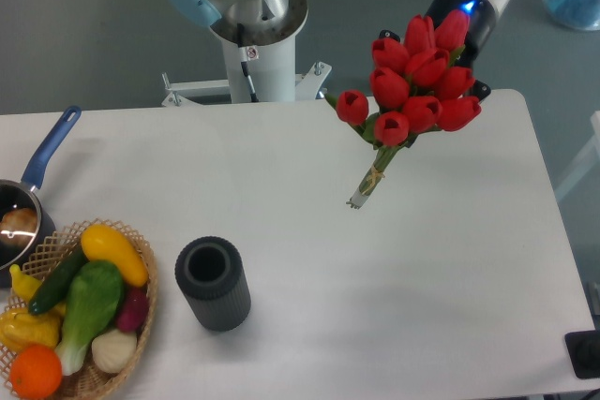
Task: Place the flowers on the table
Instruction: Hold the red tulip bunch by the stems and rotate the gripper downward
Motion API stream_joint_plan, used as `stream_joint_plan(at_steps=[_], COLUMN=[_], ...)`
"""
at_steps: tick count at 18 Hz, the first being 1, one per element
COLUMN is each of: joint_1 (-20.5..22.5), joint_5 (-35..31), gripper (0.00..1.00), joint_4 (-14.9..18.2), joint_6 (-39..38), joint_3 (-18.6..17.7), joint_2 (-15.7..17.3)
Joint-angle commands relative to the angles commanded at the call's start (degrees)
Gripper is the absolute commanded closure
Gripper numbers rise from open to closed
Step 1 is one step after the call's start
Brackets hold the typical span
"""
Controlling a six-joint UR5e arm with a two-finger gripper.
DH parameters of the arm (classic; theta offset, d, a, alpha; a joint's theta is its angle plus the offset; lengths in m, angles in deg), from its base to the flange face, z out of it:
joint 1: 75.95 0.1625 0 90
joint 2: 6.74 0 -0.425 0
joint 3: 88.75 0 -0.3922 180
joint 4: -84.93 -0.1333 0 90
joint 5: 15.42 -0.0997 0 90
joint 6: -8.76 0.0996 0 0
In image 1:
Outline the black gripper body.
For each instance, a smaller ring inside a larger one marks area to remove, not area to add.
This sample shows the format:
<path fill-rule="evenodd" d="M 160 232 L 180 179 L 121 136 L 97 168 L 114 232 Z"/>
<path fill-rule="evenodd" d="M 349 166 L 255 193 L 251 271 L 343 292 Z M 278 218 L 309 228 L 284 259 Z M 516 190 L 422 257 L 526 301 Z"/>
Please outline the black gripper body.
<path fill-rule="evenodd" d="M 465 50 L 458 58 L 457 65 L 472 68 L 496 25 L 496 12 L 488 0 L 433 0 L 427 15 L 438 27 L 455 9 L 466 13 L 470 19 Z"/>

